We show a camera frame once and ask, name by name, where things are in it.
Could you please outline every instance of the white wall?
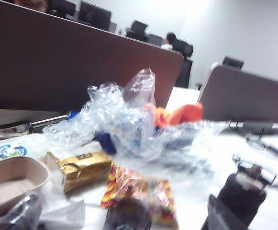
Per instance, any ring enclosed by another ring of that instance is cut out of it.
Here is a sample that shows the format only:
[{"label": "white wall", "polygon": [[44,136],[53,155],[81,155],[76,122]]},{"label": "white wall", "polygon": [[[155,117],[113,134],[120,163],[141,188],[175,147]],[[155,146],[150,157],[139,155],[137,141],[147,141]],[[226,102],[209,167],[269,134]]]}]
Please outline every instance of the white wall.
[{"label": "white wall", "polygon": [[[80,0],[69,0],[80,8]],[[245,61],[243,70],[278,81],[278,0],[86,0],[112,11],[117,30],[133,20],[147,32],[169,31],[194,45],[190,86],[204,83],[225,55]]]},{"label": "white wall", "polygon": [[180,34],[194,45],[192,88],[225,55],[244,60],[245,71],[278,81],[278,0],[204,0],[192,11]]},{"label": "white wall", "polygon": [[[77,4],[80,0],[68,0]],[[180,34],[187,9],[180,7],[184,0],[85,0],[112,12],[111,21],[117,23],[117,31],[130,27],[134,20],[148,24],[147,33],[165,37],[167,32]]]}]

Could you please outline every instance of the sticker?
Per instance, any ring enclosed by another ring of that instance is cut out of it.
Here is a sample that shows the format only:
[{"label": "sticker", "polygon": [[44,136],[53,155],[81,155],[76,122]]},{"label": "sticker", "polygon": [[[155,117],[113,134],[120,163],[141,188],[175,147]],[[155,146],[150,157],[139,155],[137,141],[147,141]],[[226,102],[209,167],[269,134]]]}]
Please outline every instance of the sticker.
[{"label": "sticker", "polygon": [[0,158],[5,159],[13,156],[25,156],[27,154],[26,148],[20,144],[10,144],[0,146]]}]

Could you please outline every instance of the person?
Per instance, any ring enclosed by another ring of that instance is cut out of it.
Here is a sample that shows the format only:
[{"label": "person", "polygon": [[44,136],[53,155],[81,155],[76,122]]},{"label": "person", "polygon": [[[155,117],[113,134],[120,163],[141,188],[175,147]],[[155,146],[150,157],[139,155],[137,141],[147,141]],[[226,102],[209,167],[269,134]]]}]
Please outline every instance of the person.
[{"label": "person", "polygon": [[172,49],[173,43],[176,40],[176,35],[174,33],[168,33],[166,43],[161,46],[163,49]]},{"label": "person", "polygon": [[47,13],[50,0],[14,0],[13,3],[29,9]]}]

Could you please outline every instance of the snack bag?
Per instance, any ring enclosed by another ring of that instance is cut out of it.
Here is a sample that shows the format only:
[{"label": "snack bag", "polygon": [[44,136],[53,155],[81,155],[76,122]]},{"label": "snack bag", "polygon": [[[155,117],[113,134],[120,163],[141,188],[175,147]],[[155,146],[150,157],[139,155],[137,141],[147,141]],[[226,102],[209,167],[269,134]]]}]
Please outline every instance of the snack bag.
[{"label": "snack bag", "polygon": [[173,195],[168,180],[140,175],[133,170],[114,165],[101,206],[110,207],[123,198],[144,203],[154,223],[178,229]]}]

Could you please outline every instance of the blue object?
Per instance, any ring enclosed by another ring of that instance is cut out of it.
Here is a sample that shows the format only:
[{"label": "blue object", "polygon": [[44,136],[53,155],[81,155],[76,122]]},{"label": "blue object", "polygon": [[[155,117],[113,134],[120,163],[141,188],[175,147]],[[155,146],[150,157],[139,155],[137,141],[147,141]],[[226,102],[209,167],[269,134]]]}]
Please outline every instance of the blue object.
[{"label": "blue object", "polygon": [[110,135],[108,133],[97,134],[93,140],[99,141],[102,149],[106,153],[110,153],[110,154],[116,153],[116,149],[113,146]]}]

